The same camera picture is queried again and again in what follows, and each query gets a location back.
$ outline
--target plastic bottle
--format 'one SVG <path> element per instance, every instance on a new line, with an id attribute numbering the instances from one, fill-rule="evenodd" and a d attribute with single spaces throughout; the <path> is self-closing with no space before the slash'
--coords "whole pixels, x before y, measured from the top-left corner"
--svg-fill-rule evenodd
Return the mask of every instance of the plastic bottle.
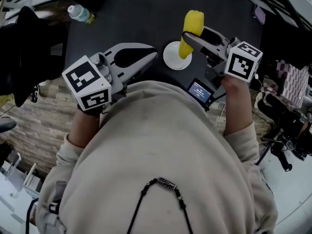
<path id="1" fill-rule="evenodd" d="M 69 16 L 77 21 L 82 21 L 84 23 L 92 23 L 94 21 L 95 15 L 90 13 L 90 11 L 80 4 L 71 5 L 67 9 Z"/>

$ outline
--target black strap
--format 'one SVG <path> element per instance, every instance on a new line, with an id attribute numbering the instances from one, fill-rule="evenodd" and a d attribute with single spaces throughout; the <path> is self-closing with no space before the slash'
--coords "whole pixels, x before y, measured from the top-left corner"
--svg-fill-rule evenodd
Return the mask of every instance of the black strap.
<path id="1" fill-rule="evenodd" d="M 150 188 L 150 186 L 154 185 L 155 183 L 158 183 L 162 187 L 175 192 L 175 195 L 176 195 L 176 197 L 177 197 L 177 199 L 179 201 L 180 209 L 182 209 L 183 212 L 184 212 L 184 216 L 185 216 L 185 220 L 186 220 L 189 232 L 190 232 L 190 234 L 193 234 L 192 227 L 191 227 L 191 224 L 190 224 L 190 221 L 189 221 L 189 217 L 188 217 L 187 212 L 186 212 L 186 205 L 184 204 L 184 201 L 183 201 L 183 198 L 181 196 L 181 193 L 180 193 L 179 189 L 176 187 L 175 184 L 173 184 L 169 180 L 166 180 L 166 179 L 161 178 L 161 177 L 159 177 L 158 179 L 154 178 L 153 180 L 148 182 L 145 185 L 145 187 L 143 188 L 143 190 L 141 191 L 141 196 L 140 196 L 140 199 L 138 200 L 138 203 L 136 205 L 136 210 L 135 210 L 135 213 L 133 214 L 133 217 L 131 219 L 131 223 L 130 223 L 129 229 L 127 231 L 127 234 L 130 234 L 130 232 L 131 232 L 131 229 L 132 229 L 133 224 L 135 222 L 135 219 L 136 219 L 136 216 L 137 216 L 137 212 L 138 212 L 138 209 L 140 208 L 140 205 L 141 205 L 143 197 L 146 195 L 146 193 L 147 193 L 148 189 Z"/>

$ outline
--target display screen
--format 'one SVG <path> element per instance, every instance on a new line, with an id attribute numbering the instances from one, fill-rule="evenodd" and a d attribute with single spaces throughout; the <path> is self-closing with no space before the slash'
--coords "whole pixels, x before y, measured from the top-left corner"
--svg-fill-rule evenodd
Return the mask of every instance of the display screen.
<path id="1" fill-rule="evenodd" d="M 195 98 L 199 99 L 200 101 L 206 103 L 209 99 L 211 93 L 207 91 L 205 88 L 200 86 L 196 81 L 190 87 L 189 91 L 190 94 L 195 96 Z"/>

